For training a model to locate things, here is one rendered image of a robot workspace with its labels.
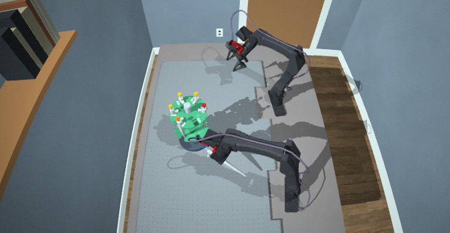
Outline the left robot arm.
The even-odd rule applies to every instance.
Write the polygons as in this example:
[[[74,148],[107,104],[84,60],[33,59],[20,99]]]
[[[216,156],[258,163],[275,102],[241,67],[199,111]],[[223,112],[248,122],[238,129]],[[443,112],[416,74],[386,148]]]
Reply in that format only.
[[[280,162],[280,172],[285,175],[285,212],[298,212],[298,195],[301,193],[301,183],[299,183],[298,176],[300,160],[292,153],[283,150],[283,148],[285,148],[289,151],[293,151],[293,153],[300,158],[301,153],[294,141],[287,139],[286,143],[284,143],[262,140],[232,128],[228,128],[225,134],[239,136],[240,138],[233,136],[216,136],[201,141],[208,146],[201,144],[201,142],[200,144],[202,146],[211,146],[213,148],[218,145],[218,150],[221,154],[228,154],[231,151],[252,152],[270,157]]]

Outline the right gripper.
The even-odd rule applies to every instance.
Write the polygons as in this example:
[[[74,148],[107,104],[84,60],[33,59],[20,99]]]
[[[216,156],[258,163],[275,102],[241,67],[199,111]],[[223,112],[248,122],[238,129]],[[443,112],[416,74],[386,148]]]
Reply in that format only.
[[[243,45],[240,45],[236,41],[233,41],[231,46],[237,46],[237,48],[235,50],[229,49],[226,60],[228,61],[231,58],[233,58],[234,56],[236,56],[236,58],[238,59],[238,61],[235,64],[232,71],[234,72],[239,69],[246,68],[247,66],[246,66],[246,64],[244,64],[244,62],[242,62],[242,60],[245,60],[245,62],[248,62],[248,59],[246,58],[246,56],[251,52],[251,50],[250,49],[247,50],[248,47],[245,46],[245,43]],[[231,52],[233,53],[232,56],[230,56]],[[238,67],[238,65],[241,65],[241,66]],[[236,67],[238,67],[238,68],[236,69]]]

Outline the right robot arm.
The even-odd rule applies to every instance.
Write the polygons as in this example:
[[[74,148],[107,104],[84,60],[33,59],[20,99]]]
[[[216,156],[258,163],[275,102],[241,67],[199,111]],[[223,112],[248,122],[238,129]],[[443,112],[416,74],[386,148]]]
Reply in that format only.
[[[248,49],[250,49],[250,50],[253,50],[257,45],[259,45],[259,46],[263,45],[263,46],[269,47],[269,48],[281,53],[282,55],[286,56],[289,59],[288,66],[286,68],[286,72],[284,72],[282,77],[278,80],[279,82],[278,83],[276,82],[275,85],[271,88],[271,90],[268,90],[269,98],[272,103],[272,107],[273,107],[275,116],[276,117],[285,116],[286,111],[283,106],[283,94],[285,93],[285,91],[284,91],[285,86],[288,85],[290,80],[295,75],[297,75],[297,73],[300,71],[300,69],[305,64],[304,53],[301,53],[298,50],[295,50],[295,48],[297,48],[301,51],[303,51],[303,49],[300,45],[298,45],[296,47],[294,45],[287,44],[287,43],[273,37],[267,31],[264,31],[262,29],[259,29],[259,30],[261,30],[263,33],[266,33],[267,35],[262,34],[258,30],[256,30],[253,33],[245,26],[241,27],[238,30],[238,32],[236,32],[235,35],[238,38],[240,38],[242,41],[245,41],[248,39],[245,42],[245,46],[247,46]]]

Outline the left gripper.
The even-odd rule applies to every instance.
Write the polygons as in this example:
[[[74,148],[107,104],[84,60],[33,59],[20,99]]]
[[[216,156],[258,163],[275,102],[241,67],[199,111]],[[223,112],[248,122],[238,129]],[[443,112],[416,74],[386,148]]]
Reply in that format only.
[[[211,147],[211,148],[213,148],[213,147]],[[214,159],[215,161],[217,161],[220,165],[222,165],[223,163],[224,163],[224,161],[227,159],[227,157],[229,156],[229,154],[231,153],[229,153],[229,154],[221,154],[220,152],[219,152],[219,150],[218,150],[218,145],[217,145],[217,147],[215,147],[215,148],[213,148],[213,150],[212,150],[212,154],[211,154],[211,156],[210,156],[210,158],[212,158],[212,159]]]

